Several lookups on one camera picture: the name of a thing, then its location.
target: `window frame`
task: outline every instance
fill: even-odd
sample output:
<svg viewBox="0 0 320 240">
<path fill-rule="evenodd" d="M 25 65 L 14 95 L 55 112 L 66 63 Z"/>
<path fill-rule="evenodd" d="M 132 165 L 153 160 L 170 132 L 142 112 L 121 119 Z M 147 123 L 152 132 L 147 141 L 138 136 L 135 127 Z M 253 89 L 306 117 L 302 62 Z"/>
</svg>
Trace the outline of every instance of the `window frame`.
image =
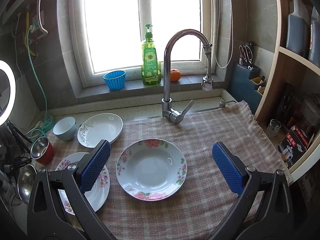
<svg viewBox="0 0 320 240">
<path fill-rule="evenodd" d="M 151 0 L 143 0 L 144 3 L 140 1 L 141 0 L 138 0 L 140 36 L 142 38 L 144 37 L 144 25 L 151 23 L 151 14 L 149 13 L 151 12 Z M 212 0 L 200 0 L 200 13 L 201 32 L 208 38 L 210 43 L 213 43 Z M 83 88 L 104 84 L 102 77 L 110 71 L 93 73 L 92 61 L 88 53 L 90 49 L 85 27 L 84 0 L 69 0 L 69 20 L 73 50 Z M 207 62 L 201 45 L 200 59 L 201 60 L 198 61 L 172 61 L 171 67 L 180 68 L 183 75 L 203 74 L 206 73 Z M 161 62 L 161 69 L 163 72 L 163 62 Z M 124 70 L 127 72 L 126 80 L 141 79 L 140 66 L 133 66 L 125 68 Z"/>
</svg>

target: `red cup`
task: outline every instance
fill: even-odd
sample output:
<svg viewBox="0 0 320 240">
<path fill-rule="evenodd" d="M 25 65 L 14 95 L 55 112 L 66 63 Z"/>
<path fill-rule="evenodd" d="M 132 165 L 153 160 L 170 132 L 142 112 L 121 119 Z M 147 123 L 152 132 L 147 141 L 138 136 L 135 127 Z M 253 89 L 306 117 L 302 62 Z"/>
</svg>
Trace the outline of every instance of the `red cup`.
<svg viewBox="0 0 320 240">
<path fill-rule="evenodd" d="M 53 147 L 47 137 L 40 137 L 31 147 L 31 158 L 41 164 L 47 164 L 52 160 Z"/>
</svg>

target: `window sill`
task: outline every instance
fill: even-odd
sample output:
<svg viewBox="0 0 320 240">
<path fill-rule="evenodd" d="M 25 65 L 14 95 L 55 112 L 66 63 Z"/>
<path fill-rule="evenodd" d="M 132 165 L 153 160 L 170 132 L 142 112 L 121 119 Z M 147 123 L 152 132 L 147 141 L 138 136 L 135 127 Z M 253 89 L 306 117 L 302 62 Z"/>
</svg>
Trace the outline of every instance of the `window sill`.
<svg viewBox="0 0 320 240">
<path fill-rule="evenodd" d="M 170 92 L 199 90 L 204 75 L 183 75 L 177 82 L 170 84 Z M 213 88 L 223 87 L 223 80 L 212 74 Z M 117 98 L 127 98 L 144 96 L 150 94 L 163 93 L 163 78 L 158 86 L 145 86 L 141 79 L 129 80 L 125 82 L 124 88 L 117 91 L 110 91 L 106 84 L 82 89 L 77 96 L 79 104 L 95 101 L 110 100 Z"/>
</svg>

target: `blue gripper pad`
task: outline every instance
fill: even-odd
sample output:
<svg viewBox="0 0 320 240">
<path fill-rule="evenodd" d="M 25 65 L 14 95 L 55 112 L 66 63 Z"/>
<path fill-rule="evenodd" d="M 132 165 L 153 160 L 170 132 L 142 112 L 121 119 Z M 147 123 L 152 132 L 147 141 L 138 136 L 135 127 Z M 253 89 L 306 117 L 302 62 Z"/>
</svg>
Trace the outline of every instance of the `blue gripper pad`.
<svg viewBox="0 0 320 240">
<path fill-rule="evenodd" d="M 234 165 L 233 161 L 229 158 L 226 152 L 228 149 L 223 144 L 223 147 L 220 144 L 222 143 L 215 143 L 212 146 L 212 157 L 228 183 L 230 190 L 240 196 L 244 190 L 244 178 Z"/>
<path fill-rule="evenodd" d="M 104 165 L 110 157 L 111 146 L 108 141 L 105 141 L 92 157 L 86 168 L 80 175 L 79 190 L 82 194 L 90 191 L 95 184 L 97 177 L 102 171 Z"/>
</svg>

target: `plate rim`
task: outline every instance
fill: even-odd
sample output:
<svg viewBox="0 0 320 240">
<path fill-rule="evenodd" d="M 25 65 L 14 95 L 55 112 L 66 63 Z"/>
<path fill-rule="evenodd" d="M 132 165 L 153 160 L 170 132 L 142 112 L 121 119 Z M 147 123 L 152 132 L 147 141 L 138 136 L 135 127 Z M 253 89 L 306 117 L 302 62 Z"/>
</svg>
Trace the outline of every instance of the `plate rim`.
<svg viewBox="0 0 320 240">
<path fill-rule="evenodd" d="M 120 118 L 120 120 L 121 120 L 121 129 L 120 129 L 119 133 L 117 134 L 117 136 L 116 136 L 111 142 L 109 142 L 109 143 L 112 144 L 112 143 L 114 143 L 114 142 L 119 138 L 119 136 L 120 136 L 120 134 L 121 134 L 121 132 L 122 132 L 122 129 L 123 129 L 123 120 L 122 120 L 122 118 L 121 118 L 119 115 L 113 114 L 113 113 L 101 113 L 101 114 L 96 114 L 96 115 L 88 118 L 86 121 L 84 121 L 83 124 L 81 124 L 80 127 L 79 127 L 79 129 L 78 129 L 77 139 L 78 139 L 78 142 L 79 142 L 82 146 L 84 146 L 84 147 L 86 147 L 86 148 L 90 148 L 90 149 L 94 149 L 94 148 L 95 148 L 95 147 L 91 147 L 91 146 L 85 145 L 85 144 L 80 140 L 79 131 L 80 131 L 81 127 L 82 127 L 87 121 L 89 121 L 90 119 L 92 119 L 92 118 L 94 118 L 94 117 L 96 117 L 96 116 L 98 116 L 98 115 L 102 115 L 102 114 L 116 115 L 117 117 Z"/>
<path fill-rule="evenodd" d="M 118 173 L 117 173 L 117 164 L 118 164 L 118 161 L 119 161 L 119 159 L 120 159 L 120 157 L 121 157 L 121 154 L 122 154 L 124 151 L 126 151 L 130 146 L 134 145 L 135 143 L 138 143 L 138 142 L 144 141 L 144 140 L 150 140 L 150 139 L 153 139 L 153 140 L 161 140 L 161 141 L 170 143 L 171 145 L 175 146 L 175 147 L 180 151 L 180 153 L 182 154 L 182 156 L 184 157 L 184 160 L 185 160 L 185 163 L 186 163 L 186 167 L 187 167 L 187 171 L 186 171 L 185 178 L 184 178 L 183 182 L 181 183 L 180 187 L 178 187 L 176 190 L 174 190 L 171 194 L 169 194 L 169 195 L 167 195 L 167 196 L 165 196 L 164 198 L 161 198 L 161 199 L 141 199 L 141 198 L 138 198 L 138 197 L 136 197 L 136 196 L 134 196 L 134 195 L 131 195 L 129 192 L 127 192 L 127 191 L 122 187 L 122 185 L 121 185 L 121 183 L 120 183 L 120 181 L 119 181 L 119 178 L 118 178 Z M 120 153 L 120 155 L 119 155 L 119 157 L 118 157 L 118 159 L 117 159 L 117 161 L 116 161 L 115 172 L 116 172 L 116 178 L 117 178 L 117 181 L 118 181 L 120 187 L 121 187 L 121 188 L 124 190 L 124 192 L 126 192 L 129 196 L 134 197 L 134 198 L 136 198 L 136 199 L 138 199 L 138 200 L 142 200 L 142 201 L 154 202 L 154 201 L 160 201 L 160 200 L 164 200 L 164 199 L 166 199 L 166 198 L 171 197 L 172 195 L 174 195 L 174 194 L 182 187 L 182 185 L 184 184 L 184 182 L 185 182 L 186 179 L 187 179 L 188 164 L 187 164 L 186 157 L 184 156 L 184 154 L 182 153 L 182 151 L 181 151 L 175 144 L 173 144 L 172 142 L 169 142 L 169 141 L 167 141 L 167 140 L 162 140 L 162 139 L 159 139 L 159 138 L 145 138 L 145 139 L 141 139 L 141 140 L 135 141 L 134 143 L 130 144 L 127 148 L 125 148 L 125 149 Z"/>
<path fill-rule="evenodd" d="M 58 168 L 58 166 L 60 165 L 60 163 L 61 163 L 63 160 L 65 160 L 66 158 L 68 158 L 69 156 L 71 156 L 71 155 L 73 155 L 73 154 L 79 154 L 79 153 L 85 153 L 85 154 L 87 154 L 87 153 L 89 153 L 89 152 L 75 152 L 75 153 L 69 154 L 68 156 L 64 157 L 64 158 L 59 162 L 59 164 L 57 165 L 56 169 Z M 107 173 L 108 173 L 108 190 L 107 190 L 107 193 L 106 193 L 106 198 L 105 198 L 105 200 L 103 201 L 103 203 L 101 204 L 101 206 L 98 205 L 99 208 L 98 208 L 97 210 L 94 210 L 94 209 L 92 208 L 92 209 L 94 210 L 94 212 L 97 212 L 100 208 L 102 208 L 102 206 L 103 206 L 104 203 L 106 202 L 106 200 L 107 200 L 107 198 L 108 198 L 108 195 L 109 195 L 109 192 L 110 192 L 110 183 L 111 183 L 111 181 L 110 181 L 110 173 L 109 173 L 109 171 L 108 171 L 107 166 L 104 165 L 104 167 L 106 167 Z M 72 214 L 71 212 L 68 212 L 67 210 L 65 210 L 65 211 L 66 211 L 68 214 L 75 216 L 75 215 Z"/>
</svg>

